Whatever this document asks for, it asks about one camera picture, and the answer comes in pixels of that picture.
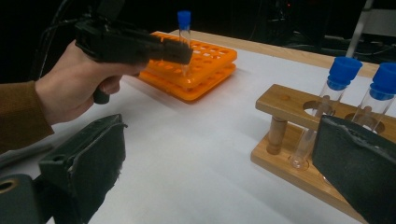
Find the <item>test tube rack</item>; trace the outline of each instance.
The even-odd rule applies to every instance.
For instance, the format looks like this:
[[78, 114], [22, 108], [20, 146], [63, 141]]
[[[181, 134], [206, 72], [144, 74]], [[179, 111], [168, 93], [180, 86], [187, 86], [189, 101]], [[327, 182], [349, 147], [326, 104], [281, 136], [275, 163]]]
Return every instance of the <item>test tube rack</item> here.
[[[346, 199], [323, 179], [308, 159], [308, 168], [298, 170], [289, 163], [303, 131], [301, 127], [317, 130], [320, 119], [306, 113], [315, 108], [319, 96], [274, 84], [256, 102], [256, 108], [272, 115], [269, 132], [250, 154], [251, 160], [294, 186], [310, 193], [341, 212], [366, 223]], [[339, 103], [335, 116], [351, 119], [357, 107]], [[396, 142], [396, 118], [382, 118], [377, 133]]]
[[[179, 37], [161, 32], [153, 35], [178, 40]], [[228, 49], [196, 40], [191, 41], [193, 50], [189, 73], [185, 76], [181, 64], [166, 61], [148, 62], [139, 79], [183, 102], [191, 103], [224, 81], [235, 70], [237, 57], [234, 49]]]

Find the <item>wooden base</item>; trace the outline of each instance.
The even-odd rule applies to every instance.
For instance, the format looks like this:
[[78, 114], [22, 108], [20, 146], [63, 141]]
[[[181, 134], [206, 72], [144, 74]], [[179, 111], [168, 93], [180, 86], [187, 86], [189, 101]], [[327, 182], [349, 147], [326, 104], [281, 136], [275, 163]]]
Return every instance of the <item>wooden base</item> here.
[[282, 148], [277, 155], [271, 155], [267, 152], [268, 134], [265, 135], [251, 152], [251, 160], [341, 212], [362, 223], [366, 223], [363, 217], [347, 203], [344, 197], [334, 187], [325, 182], [317, 168], [312, 165], [311, 160], [308, 161], [309, 165], [306, 170], [295, 169], [289, 164], [289, 157], [295, 150], [295, 145], [298, 143], [301, 133], [301, 128], [288, 124], [285, 137], [283, 138]]

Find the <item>black device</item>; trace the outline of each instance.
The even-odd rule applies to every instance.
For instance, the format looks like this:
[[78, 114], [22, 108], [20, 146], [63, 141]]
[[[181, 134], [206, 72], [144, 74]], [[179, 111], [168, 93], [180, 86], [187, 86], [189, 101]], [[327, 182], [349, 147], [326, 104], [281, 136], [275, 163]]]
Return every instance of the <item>black device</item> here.
[[[161, 39], [117, 21], [123, 0], [102, 1], [91, 19], [76, 24], [76, 45], [98, 62], [147, 63], [149, 59], [188, 64], [192, 49], [183, 42]], [[109, 95], [96, 90], [93, 100], [106, 104]]]
[[350, 120], [323, 116], [312, 161], [368, 223], [396, 223], [396, 145]]
[[41, 175], [0, 178], [0, 223], [88, 223], [125, 160], [119, 114], [95, 120], [47, 154]]

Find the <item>tabletop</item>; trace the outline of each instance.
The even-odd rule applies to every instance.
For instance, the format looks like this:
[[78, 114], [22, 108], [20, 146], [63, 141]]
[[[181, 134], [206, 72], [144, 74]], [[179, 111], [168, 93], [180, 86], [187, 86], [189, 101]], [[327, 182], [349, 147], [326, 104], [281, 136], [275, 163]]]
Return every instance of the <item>tabletop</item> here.
[[[92, 121], [122, 114], [126, 160], [90, 223], [359, 223], [250, 160], [271, 122], [257, 99], [275, 83], [319, 94], [333, 57], [200, 32], [191, 38], [238, 54], [233, 74], [202, 99], [186, 104], [124, 77], [107, 105], [55, 125], [54, 135], [31, 146], [56, 147]], [[359, 104], [374, 70], [364, 65], [344, 103]], [[395, 117], [394, 105], [388, 115]], [[36, 177], [44, 154], [2, 167], [0, 176]]]

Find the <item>wooden test tube rack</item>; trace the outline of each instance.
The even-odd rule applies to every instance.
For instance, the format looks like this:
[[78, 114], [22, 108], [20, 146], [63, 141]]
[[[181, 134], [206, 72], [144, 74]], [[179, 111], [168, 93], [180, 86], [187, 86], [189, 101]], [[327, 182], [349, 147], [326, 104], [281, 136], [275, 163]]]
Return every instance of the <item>wooden test tube rack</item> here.
[[[303, 131], [301, 127], [317, 130], [320, 119], [306, 113], [314, 108], [319, 97], [287, 87], [273, 85], [256, 102], [256, 108], [272, 115], [270, 131], [251, 152], [251, 160], [262, 168], [289, 181], [294, 186], [321, 199], [323, 202], [366, 223], [330, 184], [326, 183], [320, 172], [308, 159], [305, 170], [293, 168], [289, 157], [294, 152]], [[356, 112], [357, 107], [339, 103], [335, 116], [348, 119]], [[378, 134], [396, 142], [396, 118], [382, 118]]]

